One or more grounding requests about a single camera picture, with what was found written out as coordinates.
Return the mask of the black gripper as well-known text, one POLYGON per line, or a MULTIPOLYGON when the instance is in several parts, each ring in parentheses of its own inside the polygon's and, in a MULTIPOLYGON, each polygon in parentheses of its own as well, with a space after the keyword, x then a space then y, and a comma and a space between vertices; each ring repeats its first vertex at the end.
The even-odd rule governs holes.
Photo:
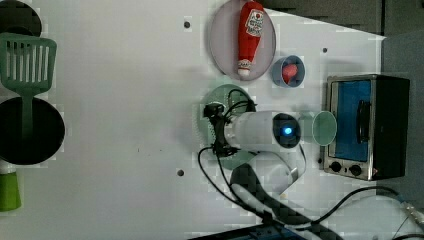
POLYGON ((206 117, 213 127, 215 140, 212 144, 213 152, 217 157, 229 157, 237 152, 224 136, 224 127, 227 118, 224 116, 224 105, 219 103, 207 104, 203 110, 203 116, 206 117))

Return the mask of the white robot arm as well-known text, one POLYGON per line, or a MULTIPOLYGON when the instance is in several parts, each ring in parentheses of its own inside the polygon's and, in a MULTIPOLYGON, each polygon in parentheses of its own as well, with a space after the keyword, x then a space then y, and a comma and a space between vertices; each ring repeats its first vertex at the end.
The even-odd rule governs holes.
POLYGON ((226 184, 229 199, 277 228, 307 231, 321 240, 342 240, 335 231, 285 205, 280 195, 306 172, 299 118, 284 112, 237 113, 244 102, 229 108, 209 103, 202 116, 215 135, 209 146, 216 158, 248 152, 253 158, 237 166, 226 184))

